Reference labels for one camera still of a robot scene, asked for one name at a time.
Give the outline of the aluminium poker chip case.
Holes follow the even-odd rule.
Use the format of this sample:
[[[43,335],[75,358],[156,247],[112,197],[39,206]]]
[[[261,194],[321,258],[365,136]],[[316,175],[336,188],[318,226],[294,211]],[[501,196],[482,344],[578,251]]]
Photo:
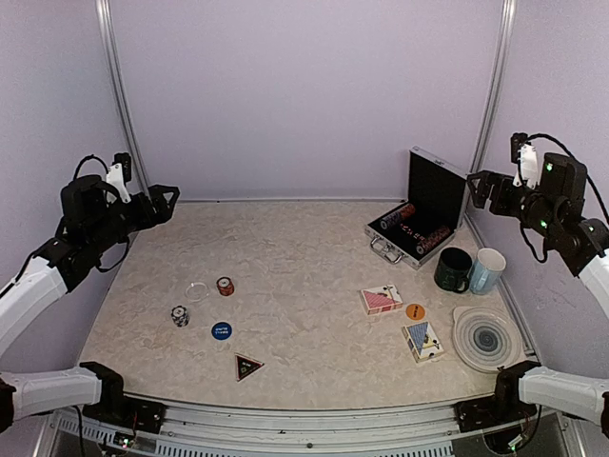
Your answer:
[[[372,252],[386,262],[405,263],[418,269],[452,240],[462,224],[468,197],[467,173],[417,146],[409,150],[408,158],[406,199],[367,224],[364,233],[370,238]],[[383,231],[381,218],[405,203],[416,207],[415,214]],[[450,235],[431,251],[420,255],[416,251],[418,242],[442,226],[451,229]]]

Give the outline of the red playing card deck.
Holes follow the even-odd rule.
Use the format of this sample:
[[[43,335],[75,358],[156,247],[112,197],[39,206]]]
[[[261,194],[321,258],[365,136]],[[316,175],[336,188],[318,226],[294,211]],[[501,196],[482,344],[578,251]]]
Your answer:
[[[366,315],[371,316],[403,307],[403,299],[394,284],[374,288],[363,288],[359,291]]]

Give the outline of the blue playing card deck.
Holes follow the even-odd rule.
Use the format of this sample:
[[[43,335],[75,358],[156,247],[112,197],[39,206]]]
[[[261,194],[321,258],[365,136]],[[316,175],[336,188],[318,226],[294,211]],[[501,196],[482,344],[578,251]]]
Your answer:
[[[402,327],[402,333],[416,363],[430,361],[444,354],[444,347],[428,321]]]

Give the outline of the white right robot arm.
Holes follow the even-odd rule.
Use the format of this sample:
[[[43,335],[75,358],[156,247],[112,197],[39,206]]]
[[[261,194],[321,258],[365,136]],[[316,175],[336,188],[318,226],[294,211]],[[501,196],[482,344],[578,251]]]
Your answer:
[[[544,154],[535,188],[516,186],[513,179],[483,170],[467,176],[473,205],[498,216],[519,220],[543,238],[541,263],[548,252],[558,253],[573,276],[608,310],[608,227],[599,219],[582,216],[586,166],[566,155]]]

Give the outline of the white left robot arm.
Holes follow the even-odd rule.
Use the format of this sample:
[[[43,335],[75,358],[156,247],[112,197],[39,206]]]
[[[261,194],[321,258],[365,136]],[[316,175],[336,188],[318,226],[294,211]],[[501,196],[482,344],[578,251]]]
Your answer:
[[[98,175],[71,181],[60,193],[63,216],[55,232],[1,291],[1,350],[54,302],[74,291],[96,269],[102,257],[126,244],[130,234],[169,221],[180,191],[155,185],[148,193],[129,195]]]

